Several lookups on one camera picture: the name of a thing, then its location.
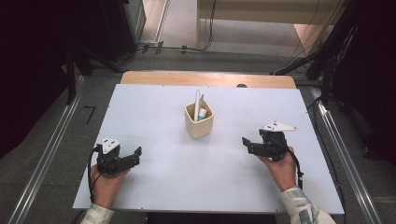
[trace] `cable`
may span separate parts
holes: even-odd
[[[297,157],[295,156],[294,152],[292,152],[288,146],[278,142],[275,138],[269,137],[269,136],[265,136],[265,138],[269,138],[271,139],[271,141],[273,141],[274,143],[276,143],[277,145],[279,145],[280,147],[283,147],[285,149],[287,149],[287,151],[289,152],[289,154],[291,155],[291,157],[294,160],[294,163],[296,163],[296,167],[297,167],[297,181],[298,181],[298,186],[300,187],[300,189],[303,189],[303,175],[304,173],[301,172],[301,168],[300,168],[300,163],[297,159]]]
[[[317,101],[319,101],[321,99],[321,96],[319,96],[317,99],[314,100],[314,102],[312,102],[312,104],[310,104],[309,106],[306,107],[306,110],[308,110],[309,108],[311,108],[312,105],[314,105]]]
[[[303,65],[303,67],[305,68],[305,70],[306,70],[306,72],[307,72],[309,68],[306,68],[305,64]]]
[[[339,2],[338,2],[338,5],[336,6],[336,8],[340,7],[341,2],[342,2],[342,1],[339,1]],[[326,27],[328,27],[328,25],[329,25],[330,22],[332,21],[334,15],[335,15],[335,11],[336,11],[336,10],[334,10],[334,11],[332,12],[332,15],[330,16],[329,20],[328,20],[327,23],[326,23]],[[332,29],[328,29],[328,30],[326,31],[326,34],[323,35],[323,36],[326,36],[330,31],[332,31]],[[299,42],[299,44],[297,45],[296,49],[295,49],[294,52],[291,54],[290,59],[289,59],[287,62],[283,63],[279,69],[276,69],[275,72],[273,73],[273,75],[275,75],[277,71],[280,71],[280,70],[282,70],[283,68],[289,66],[289,62],[290,62],[293,58],[294,58],[294,59],[297,58],[301,53],[305,52],[307,49],[309,49],[309,48],[311,48],[312,46],[316,45],[316,44],[318,43],[318,41],[321,42],[321,41],[322,41],[322,38],[321,38],[321,39],[317,39],[314,43],[312,43],[311,45],[309,45],[309,46],[306,47],[306,48],[303,47],[303,50],[300,51],[296,56],[293,57],[293,55],[294,55],[295,51],[297,50],[298,46],[299,46],[300,44],[302,44],[302,43],[301,43],[301,40],[300,40],[300,42]]]
[[[315,18],[315,16],[316,16],[317,13],[318,13],[318,5],[319,5],[319,2],[320,2],[320,0],[318,0],[318,2],[317,2],[314,15],[311,17],[311,20],[309,21],[308,25],[305,27],[303,37],[299,38],[299,42],[298,42],[296,48],[294,49],[294,52],[291,54],[291,56],[290,56],[290,58],[288,59],[288,61],[285,62],[283,65],[289,64],[289,62],[290,62],[293,58],[296,58],[296,57],[301,53],[301,52],[300,52],[299,54],[297,54],[296,57],[293,57],[294,53],[296,52],[296,50],[297,50],[297,48],[300,46],[300,44],[303,45],[303,43],[302,43],[301,41],[304,39],[306,30],[307,30],[308,27],[311,25],[312,20]]]
[[[212,14],[210,15],[209,40],[207,41],[206,46],[202,49],[202,51],[206,51],[207,49],[210,48],[210,45],[212,45],[212,41],[213,41],[213,20],[215,18],[215,11],[216,11],[216,0],[213,1]]]
[[[91,160],[92,160],[92,156],[94,152],[98,152],[99,151],[100,146],[96,146],[95,148],[92,149],[90,156],[88,158],[88,162],[87,162],[87,170],[88,170],[88,188],[90,189],[90,199],[91,199],[91,203],[95,202],[94,199],[94,195],[93,195],[93,184],[91,181]]]
[[[314,88],[322,88],[320,85],[318,85],[318,84],[308,84],[308,83],[303,83],[303,84],[298,84],[298,83],[296,83],[296,86],[297,87],[299,87],[299,86],[309,86],[309,87],[314,87]]]
[[[136,55],[138,53],[141,53],[142,50],[143,50],[143,48],[142,49],[136,49],[135,52],[126,55],[126,59],[123,62],[117,64],[117,66],[119,66],[119,67],[124,66],[131,59],[132,56],[134,56],[134,55]]]

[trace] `metal rail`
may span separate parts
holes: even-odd
[[[311,92],[315,99],[320,96],[320,91],[315,88],[311,88]],[[363,212],[367,223],[382,223],[382,220],[375,209],[373,200],[367,188],[365,187],[361,176],[359,175],[359,171],[356,168],[354,161],[350,157],[349,152],[347,151],[347,147],[344,144],[341,134],[338,132],[337,127],[335,126],[331,112],[326,110],[326,108],[321,103],[318,104],[318,108],[329,132],[330,138],[332,139],[334,148],[337,151],[338,157],[343,164],[346,176],[349,179],[350,185],[355,192],[355,196],[359,204],[361,205],[361,211]]]
[[[163,23],[165,22],[166,13],[169,8],[169,0],[165,0],[165,4],[163,5],[163,13],[161,14],[160,23],[158,24],[157,32],[155,33],[155,41],[159,42],[161,33],[163,31]]]
[[[72,103],[70,105],[67,105],[64,109],[61,119],[59,120],[58,125],[56,126],[55,131],[53,132],[52,137],[49,140],[49,143],[47,144],[47,147],[44,150],[44,153],[41,156],[37,167],[35,168],[35,171],[33,172],[24,190],[22,191],[21,197],[8,221],[8,224],[23,223],[24,219],[26,218],[26,215],[29,212],[33,200],[38,193],[41,183],[44,180],[44,176],[46,175],[50,167],[50,163],[52,162],[52,159],[64,136],[64,132],[67,129],[70,119],[73,117],[73,114],[78,105],[78,101],[81,98],[81,90],[84,84],[84,77],[80,77],[77,83],[78,94],[76,95]]]

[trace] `white tabletop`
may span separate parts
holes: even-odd
[[[200,90],[215,113],[212,132],[193,139],[184,106]],[[124,178],[114,209],[205,213],[285,212],[267,168],[242,145],[261,143],[273,121],[285,132],[304,173],[304,192],[331,214],[343,214],[326,161],[298,90],[120,84],[114,90],[97,143],[121,141],[120,155],[142,147],[140,164]],[[92,164],[96,163],[96,153]],[[90,206],[87,172],[74,208]]]

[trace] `human hand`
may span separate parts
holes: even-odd
[[[91,181],[93,184],[94,203],[110,209],[120,190],[122,179],[130,170],[114,176],[101,175],[94,165],[91,167]]]
[[[276,185],[280,191],[285,191],[296,185],[296,164],[289,153],[285,153],[280,161],[271,161],[266,157],[258,156],[259,160],[264,162],[271,173]]]

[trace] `white sleeve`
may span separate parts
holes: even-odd
[[[107,224],[113,215],[114,211],[92,203],[81,224]]]
[[[297,186],[283,191],[280,199],[288,211],[291,224],[335,223],[329,214],[314,206]]]

